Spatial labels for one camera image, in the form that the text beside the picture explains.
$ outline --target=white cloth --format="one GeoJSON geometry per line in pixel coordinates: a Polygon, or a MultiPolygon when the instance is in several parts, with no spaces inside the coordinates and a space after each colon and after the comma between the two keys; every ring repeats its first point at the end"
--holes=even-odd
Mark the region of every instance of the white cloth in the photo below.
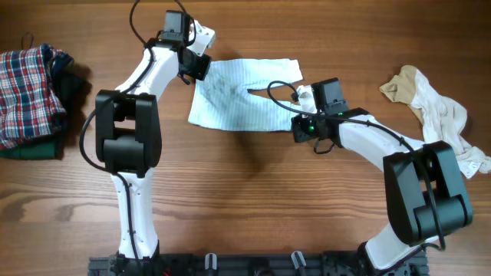
{"type": "Polygon", "coordinates": [[[455,100],[440,96],[417,68],[403,66],[398,76],[381,86],[381,92],[392,101],[412,107],[423,124],[426,143],[443,140],[452,146],[460,171],[466,178],[471,178],[477,170],[489,173],[491,158],[469,145],[460,135],[466,126],[467,110],[455,100]]]}
{"type": "MultiPolygon", "coordinates": [[[[188,121],[218,130],[290,131],[296,114],[249,90],[266,89],[273,80],[293,83],[301,79],[298,61],[289,59],[214,61],[205,80],[196,81],[188,121]]],[[[288,101],[281,103],[301,109],[288,101]]]]}

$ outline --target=tabletop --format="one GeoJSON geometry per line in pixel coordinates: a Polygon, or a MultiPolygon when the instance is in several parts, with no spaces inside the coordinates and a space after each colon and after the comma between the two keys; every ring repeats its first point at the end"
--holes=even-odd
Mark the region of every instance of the tabletop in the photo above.
{"type": "MultiPolygon", "coordinates": [[[[480,1],[188,0],[214,29],[207,54],[298,60],[311,84],[338,77],[351,108],[422,140],[408,107],[379,86],[405,64],[467,109],[463,137],[491,154],[491,12],[480,1]]],[[[122,84],[142,58],[128,24],[131,1],[0,1],[0,52],[18,50],[29,31],[86,68],[91,92],[71,118],[62,160],[0,159],[0,275],[86,274],[89,257],[115,253],[120,239],[114,184],[82,159],[78,134],[101,89],[122,84]]],[[[162,28],[171,1],[143,1],[134,24],[144,38],[162,28]]],[[[159,102],[163,152],[153,181],[153,213],[163,253],[291,253],[355,250],[388,222],[384,178],[356,153],[316,155],[291,133],[226,132],[187,122],[194,84],[171,81],[159,102]]],[[[278,89],[278,97],[291,91],[278,89]]],[[[85,141],[92,159],[94,124],[85,141]]],[[[433,275],[491,269],[491,178],[466,180],[470,227],[428,251],[433,275]]]]}

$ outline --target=wood grain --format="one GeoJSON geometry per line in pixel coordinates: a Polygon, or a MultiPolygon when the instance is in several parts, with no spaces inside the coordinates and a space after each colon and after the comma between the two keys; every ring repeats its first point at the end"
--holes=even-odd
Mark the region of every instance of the wood grain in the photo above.
{"type": "MultiPolygon", "coordinates": [[[[468,111],[465,138],[491,153],[491,3],[459,1],[186,1],[218,39],[209,55],[298,59],[310,84],[339,77],[351,107],[422,138],[404,105],[378,87],[404,64],[423,71],[468,111]]],[[[135,25],[156,34],[172,2],[143,2],[135,25]]],[[[35,43],[66,50],[91,69],[88,114],[100,89],[122,83],[141,59],[130,1],[0,1],[0,52],[35,43]]],[[[278,90],[288,99],[290,91],[278,90]]],[[[163,155],[153,210],[163,252],[219,254],[351,250],[387,224],[383,176],[345,149],[325,156],[290,133],[227,133],[187,123],[193,85],[173,80],[160,99],[163,155]]],[[[93,159],[94,125],[87,150],[93,159]]],[[[119,218],[109,176],[71,141],[62,161],[0,160],[0,275],[83,275],[89,256],[117,250],[119,218]]],[[[433,275],[489,274],[491,178],[467,180],[474,223],[430,251],[433,275]]]]}

